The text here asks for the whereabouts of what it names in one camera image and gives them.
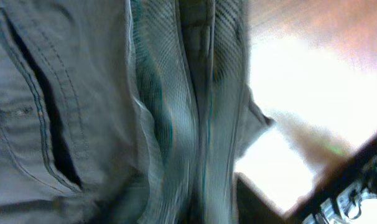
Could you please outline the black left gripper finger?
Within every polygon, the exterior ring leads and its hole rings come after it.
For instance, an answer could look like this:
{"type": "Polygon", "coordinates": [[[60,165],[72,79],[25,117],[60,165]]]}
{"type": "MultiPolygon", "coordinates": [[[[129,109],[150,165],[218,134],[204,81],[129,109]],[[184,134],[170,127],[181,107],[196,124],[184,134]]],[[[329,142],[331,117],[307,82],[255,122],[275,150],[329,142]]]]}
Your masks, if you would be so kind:
{"type": "Polygon", "coordinates": [[[242,173],[237,176],[236,196],[239,224],[286,224],[287,222],[271,209],[255,193],[249,179],[242,173]]]}

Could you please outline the grey shorts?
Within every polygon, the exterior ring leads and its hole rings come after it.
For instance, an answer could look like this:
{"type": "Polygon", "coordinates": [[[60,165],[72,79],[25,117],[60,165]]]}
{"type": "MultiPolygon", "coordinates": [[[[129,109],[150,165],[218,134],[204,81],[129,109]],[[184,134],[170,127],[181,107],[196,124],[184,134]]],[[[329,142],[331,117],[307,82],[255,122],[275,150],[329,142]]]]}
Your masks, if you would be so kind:
{"type": "Polygon", "coordinates": [[[0,223],[237,223],[246,1],[0,1],[0,223]]]}

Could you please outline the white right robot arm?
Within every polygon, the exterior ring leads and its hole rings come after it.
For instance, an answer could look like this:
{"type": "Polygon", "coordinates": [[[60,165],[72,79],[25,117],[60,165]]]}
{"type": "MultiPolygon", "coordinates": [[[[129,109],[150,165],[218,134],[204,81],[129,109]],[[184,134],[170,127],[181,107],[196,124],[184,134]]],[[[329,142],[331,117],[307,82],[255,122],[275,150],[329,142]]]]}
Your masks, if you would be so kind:
{"type": "Polygon", "coordinates": [[[367,201],[377,201],[377,135],[299,204],[292,223],[353,223],[367,201]]]}

